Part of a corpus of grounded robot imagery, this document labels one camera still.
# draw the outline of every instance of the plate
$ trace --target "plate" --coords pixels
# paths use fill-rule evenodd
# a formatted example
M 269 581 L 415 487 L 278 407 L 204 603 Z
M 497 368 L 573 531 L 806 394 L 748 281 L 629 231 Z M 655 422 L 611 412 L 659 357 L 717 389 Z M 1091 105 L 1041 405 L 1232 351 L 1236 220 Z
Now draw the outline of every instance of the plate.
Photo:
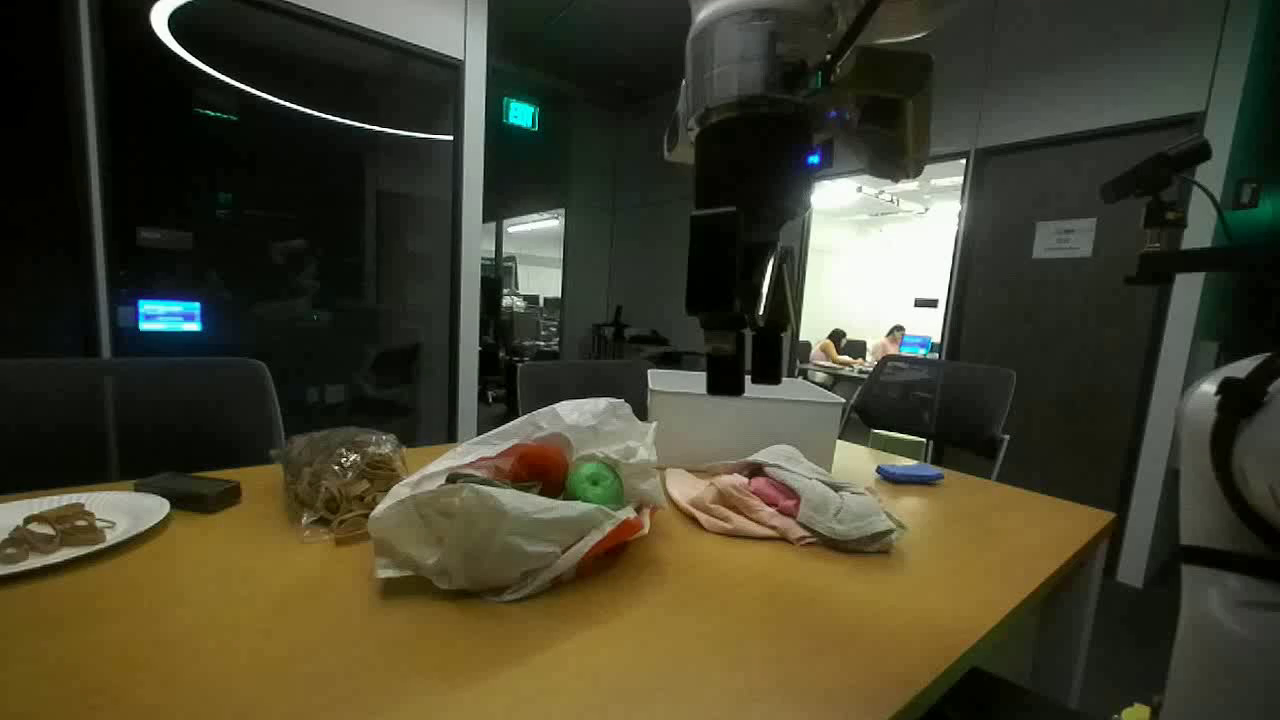
M 19 564 L 0 564 L 0 576 L 19 576 L 19 572 L 34 572 L 46 564 L 71 564 L 78 557 L 129 543 L 132 537 L 156 527 L 166 514 L 166 501 L 165 496 L 149 496 L 149 492 L 65 492 L 65 496 L 33 496 L 33 501 L 12 501 L 0 503 L 0 538 L 33 511 L 46 511 L 61 503 L 84 503 L 88 511 L 105 514 L 106 538 L 90 543 L 90 546 L 54 546 L 46 557 L 29 557 Z

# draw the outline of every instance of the office room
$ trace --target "office room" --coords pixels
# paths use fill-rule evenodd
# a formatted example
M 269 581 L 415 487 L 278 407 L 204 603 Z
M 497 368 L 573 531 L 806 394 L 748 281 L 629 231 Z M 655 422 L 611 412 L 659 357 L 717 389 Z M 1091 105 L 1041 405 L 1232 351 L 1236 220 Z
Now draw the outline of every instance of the office room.
M 1275 4 L 4 10 L 0 716 L 1280 702 Z

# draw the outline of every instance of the plastic bag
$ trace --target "plastic bag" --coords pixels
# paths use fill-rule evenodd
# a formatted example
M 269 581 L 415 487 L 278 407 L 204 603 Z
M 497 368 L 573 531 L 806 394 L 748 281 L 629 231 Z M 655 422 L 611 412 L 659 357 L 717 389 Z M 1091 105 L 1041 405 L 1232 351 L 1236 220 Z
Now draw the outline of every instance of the plastic bag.
M 573 457 L 607 460 L 622 478 L 629 508 L 450 478 L 456 469 L 536 436 L 565 436 Z M 653 422 L 636 421 L 622 400 L 565 400 L 403 477 L 369 514 L 369 537 L 378 581 L 422 576 L 439 590 L 523 598 L 647 537 L 655 501 Z
M 337 543 L 365 538 L 369 511 L 403 477 L 398 441 L 371 429 L 288 436 L 274 460 L 298 523 L 328 527 Z

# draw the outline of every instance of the red vegetable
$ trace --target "red vegetable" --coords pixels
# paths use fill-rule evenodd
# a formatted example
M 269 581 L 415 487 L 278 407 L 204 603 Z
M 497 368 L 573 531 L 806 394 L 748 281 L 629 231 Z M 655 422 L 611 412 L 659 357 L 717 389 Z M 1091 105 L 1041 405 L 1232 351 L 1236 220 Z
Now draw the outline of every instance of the red vegetable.
M 536 436 L 502 446 L 491 470 L 523 492 L 561 496 L 569 478 L 569 441 Z

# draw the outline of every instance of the green exit sign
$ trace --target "green exit sign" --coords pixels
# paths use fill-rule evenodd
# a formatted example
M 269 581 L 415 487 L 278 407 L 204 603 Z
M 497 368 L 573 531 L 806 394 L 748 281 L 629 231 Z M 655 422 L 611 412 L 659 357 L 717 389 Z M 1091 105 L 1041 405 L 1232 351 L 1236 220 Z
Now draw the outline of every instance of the green exit sign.
M 519 97 L 502 97 L 502 124 L 507 129 L 523 129 L 523 130 L 539 130 L 545 129 L 545 113 Z

